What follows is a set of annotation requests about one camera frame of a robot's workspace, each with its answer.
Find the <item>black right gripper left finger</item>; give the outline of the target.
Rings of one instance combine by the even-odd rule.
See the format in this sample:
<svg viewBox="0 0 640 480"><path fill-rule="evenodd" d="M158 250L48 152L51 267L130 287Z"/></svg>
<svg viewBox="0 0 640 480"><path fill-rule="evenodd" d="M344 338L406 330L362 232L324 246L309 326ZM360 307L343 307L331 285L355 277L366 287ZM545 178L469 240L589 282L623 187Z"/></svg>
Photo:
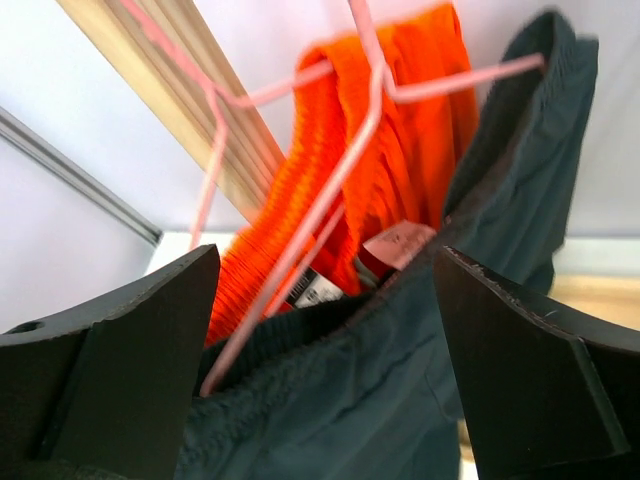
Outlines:
<svg viewBox="0 0 640 480"><path fill-rule="evenodd" d="M37 463L173 476L215 298L204 245L1 336L1 475Z"/></svg>

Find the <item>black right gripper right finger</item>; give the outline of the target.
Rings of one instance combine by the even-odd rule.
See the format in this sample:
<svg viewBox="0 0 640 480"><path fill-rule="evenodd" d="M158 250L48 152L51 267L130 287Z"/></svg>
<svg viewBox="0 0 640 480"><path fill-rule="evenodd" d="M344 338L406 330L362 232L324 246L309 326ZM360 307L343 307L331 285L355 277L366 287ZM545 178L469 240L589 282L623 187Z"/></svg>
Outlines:
<svg viewBox="0 0 640 480"><path fill-rule="evenodd" d="M459 251L434 283L482 479L635 479L639 334Z"/></svg>

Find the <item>pink hanger of grey shorts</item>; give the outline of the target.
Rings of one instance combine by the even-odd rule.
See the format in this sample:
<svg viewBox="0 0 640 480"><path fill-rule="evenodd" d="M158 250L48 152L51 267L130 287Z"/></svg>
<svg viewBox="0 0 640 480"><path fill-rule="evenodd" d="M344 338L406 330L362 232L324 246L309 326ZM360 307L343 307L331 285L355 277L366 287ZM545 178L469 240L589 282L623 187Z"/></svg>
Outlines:
<svg viewBox="0 0 640 480"><path fill-rule="evenodd" d="M301 258L299 254L306 245L309 236L319 226L326 213L332 206L336 196L351 173L357 161L374 135L381 118L383 94L399 103L412 103L428 99L436 95L456 92L478 83L504 79L544 66L544 56L540 53L519 57L492 67L485 67L470 72L460 73L419 84L398 87L392 77L380 42L376 35L368 4L365 1L351 1L349 7L356 25L359 39L364 53L371 67L369 85L369 108L352 143L349 144L327 182L320 190L314 203L305 214L298 229L292 235L284 252L277 260L274 268L266 277L256 300L252 303L248 313L240 325L231 335L222 353L215 360L207 373L200 388L200 395L207 397L224 378L249 336L262 318L263 313L271 304L271 299L278 292L281 283L295 264L299 265L297 273L306 270L314 258L312 253Z"/></svg>

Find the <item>dark grey shorts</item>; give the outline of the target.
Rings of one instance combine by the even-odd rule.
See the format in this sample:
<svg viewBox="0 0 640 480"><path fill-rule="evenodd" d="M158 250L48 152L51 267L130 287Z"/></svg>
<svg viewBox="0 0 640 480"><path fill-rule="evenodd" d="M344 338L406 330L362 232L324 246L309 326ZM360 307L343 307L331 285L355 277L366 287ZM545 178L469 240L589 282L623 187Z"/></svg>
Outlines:
<svg viewBox="0 0 640 480"><path fill-rule="evenodd" d="M443 229L378 289L260 324L187 417L178 479L454 479L462 416L433 284L452 246L547 293L598 71L598 43L543 11L506 59L441 210Z"/></svg>

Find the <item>orange shorts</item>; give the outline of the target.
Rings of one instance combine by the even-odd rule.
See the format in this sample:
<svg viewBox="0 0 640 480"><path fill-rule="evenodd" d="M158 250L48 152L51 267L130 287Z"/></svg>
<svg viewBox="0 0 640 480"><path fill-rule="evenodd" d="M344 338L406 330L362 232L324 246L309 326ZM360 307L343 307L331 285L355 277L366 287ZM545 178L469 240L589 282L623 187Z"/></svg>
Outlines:
<svg viewBox="0 0 640 480"><path fill-rule="evenodd" d="M383 26L377 35L399 85L470 69L450 3ZM245 316L366 115L371 69L358 37L314 46L299 67L322 61L332 71L296 91L291 149L264 208L222 258L208 343L229 336ZM403 220L438 228L448 186L477 123L470 89L411 104L385 100L378 129L341 188L344 215L313 268L356 295L362 286L354 260L364 241Z"/></svg>

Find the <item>pink hanger of orange shorts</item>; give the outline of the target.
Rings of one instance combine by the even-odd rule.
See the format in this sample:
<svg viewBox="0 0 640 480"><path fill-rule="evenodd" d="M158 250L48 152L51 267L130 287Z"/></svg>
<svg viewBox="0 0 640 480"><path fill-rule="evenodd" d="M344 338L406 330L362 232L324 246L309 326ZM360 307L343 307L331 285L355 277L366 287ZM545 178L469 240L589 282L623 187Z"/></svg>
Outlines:
<svg viewBox="0 0 640 480"><path fill-rule="evenodd" d="M204 227L212 189L218 188L242 216L252 221L266 200L275 168L283 154L257 107L310 84L333 71L321 61L253 94L247 93L192 1L124 1L123 8L137 22L147 44L145 53L161 54L151 63L158 72L178 69L168 82L186 107L211 111L212 152L203 167L202 187L194 230Z"/></svg>

